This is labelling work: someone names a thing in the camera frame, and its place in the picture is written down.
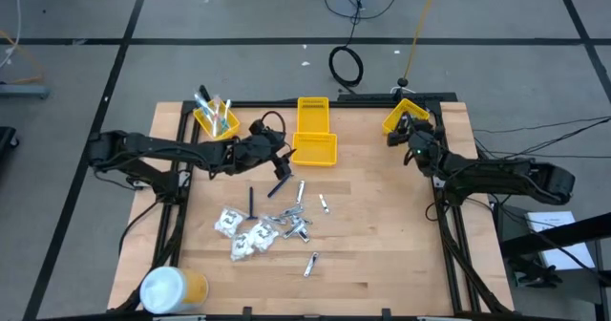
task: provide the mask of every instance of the wooden table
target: wooden table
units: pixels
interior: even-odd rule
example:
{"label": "wooden table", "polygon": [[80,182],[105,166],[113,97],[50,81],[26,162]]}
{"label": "wooden table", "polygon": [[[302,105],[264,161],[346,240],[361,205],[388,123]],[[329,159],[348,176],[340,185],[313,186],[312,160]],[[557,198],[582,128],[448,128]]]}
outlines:
{"label": "wooden table", "polygon": [[[175,139],[179,110],[180,103],[158,104],[150,136]],[[234,109],[242,123],[239,135],[248,136],[249,124],[265,111]],[[292,139],[296,110],[277,111]],[[453,314],[439,228],[424,216],[432,202],[431,182],[414,163],[403,166],[406,145],[386,146],[381,124],[389,111],[331,108],[331,132],[339,142],[337,165],[291,164],[295,177],[272,199],[266,197],[277,183],[271,163],[233,177],[219,174],[213,181],[196,169],[179,265],[202,272],[210,282],[200,312],[241,314],[250,306],[255,314],[379,315],[382,308],[390,308],[392,315]],[[476,157],[465,104],[442,103],[442,115],[450,149]],[[273,117],[265,121],[281,129]],[[208,139],[202,134],[200,141],[204,140]],[[170,167],[169,161],[150,163],[159,169]],[[314,223],[308,228],[311,241],[281,237],[267,253],[232,262],[230,239],[214,230],[222,208],[246,212],[248,186],[253,186],[256,214],[278,214],[294,204],[299,180],[305,180],[304,216]],[[318,194],[325,195],[330,214],[323,212]],[[485,195],[472,197],[487,202]],[[153,200],[152,191],[137,192],[131,218]],[[462,210],[475,270],[501,303],[512,308],[491,212],[473,202]],[[160,214],[159,206],[126,237],[109,307],[123,302],[151,265]],[[242,228],[252,225],[247,222]],[[313,251],[320,257],[310,277],[304,278]],[[464,276],[456,267],[467,310]]]}

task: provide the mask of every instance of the yellow container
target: yellow container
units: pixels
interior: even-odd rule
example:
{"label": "yellow container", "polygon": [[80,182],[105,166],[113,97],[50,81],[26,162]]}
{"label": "yellow container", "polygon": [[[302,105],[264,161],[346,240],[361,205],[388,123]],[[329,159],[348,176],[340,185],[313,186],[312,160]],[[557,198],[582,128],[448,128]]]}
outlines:
{"label": "yellow container", "polygon": [[329,167],[337,163],[337,136],[335,134],[293,134],[291,160],[295,164]]}
{"label": "yellow container", "polygon": [[384,122],[382,123],[382,128],[384,129],[384,134],[387,135],[394,131],[394,128],[397,126],[399,119],[401,116],[408,112],[410,115],[414,115],[418,119],[429,120],[429,113],[423,110],[420,106],[414,104],[413,102],[403,99],[399,104],[390,112],[389,116],[386,117]]}
{"label": "yellow container", "polygon": [[297,132],[328,134],[329,131],[328,97],[300,97],[297,100]]}
{"label": "yellow container", "polygon": [[[214,101],[213,100],[208,101],[208,106],[210,106],[210,108],[214,110],[215,109]],[[221,102],[221,107],[219,108],[219,112],[221,113],[221,115],[225,114],[224,101]],[[205,131],[206,134],[208,134],[208,136],[212,140],[231,139],[234,135],[238,133],[238,130],[240,129],[240,121],[236,118],[236,116],[234,116],[234,114],[231,112],[231,109],[229,109],[229,111],[227,112],[227,122],[229,125],[229,130],[226,130],[222,134],[217,134],[216,137],[212,136],[212,123],[210,122],[210,120],[208,120],[208,118],[203,113],[203,110],[201,108],[197,108],[193,110],[193,116],[195,117],[195,119],[198,120],[198,123],[203,128],[203,131]]]}

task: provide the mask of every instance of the white paper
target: white paper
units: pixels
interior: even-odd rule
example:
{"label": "white paper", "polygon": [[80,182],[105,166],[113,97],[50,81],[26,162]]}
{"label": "white paper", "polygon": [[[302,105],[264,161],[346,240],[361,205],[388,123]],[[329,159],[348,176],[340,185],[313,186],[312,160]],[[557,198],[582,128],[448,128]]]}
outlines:
{"label": "white paper", "polygon": [[[571,211],[556,211],[556,212],[528,212],[526,219],[529,221],[528,226],[536,232],[549,229],[554,226],[569,225],[575,222]],[[594,261],[584,243],[574,244],[564,247],[564,250],[575,255],[584,265],[589,268],[594,267]],[[558,249],[550,249],[540,252],[541,260],[546,267],[551,265],[556,266],[556,270],[563,269],[580,269],[581,267],[566,254]]]}

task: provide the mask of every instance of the plastic bag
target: plastic bag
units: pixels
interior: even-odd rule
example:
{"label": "plastic bag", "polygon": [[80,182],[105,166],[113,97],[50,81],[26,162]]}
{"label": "plastic bag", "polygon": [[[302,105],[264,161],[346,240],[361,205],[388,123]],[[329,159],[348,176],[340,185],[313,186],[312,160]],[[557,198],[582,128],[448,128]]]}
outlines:
{"label": "plastic bag", "polygon": [[238,234],[233,237],[231,242],[231,260],[237,261],[246,258],[255,252],[252,247],[253,239],[250,232]]}
{"label": "plastic bag", "polygon": [[246,218],[246,215],[241,211],[226,207],[222,210],[219,220],[214,224],[215,230],[218,230],[226,237],[233,237],[238,230],[238,225]]}
{"label": "plastic bag", "polygon": [[265,217],[250,229],[253,246],[261,252],[266,251],[279,235],[280,231]]}

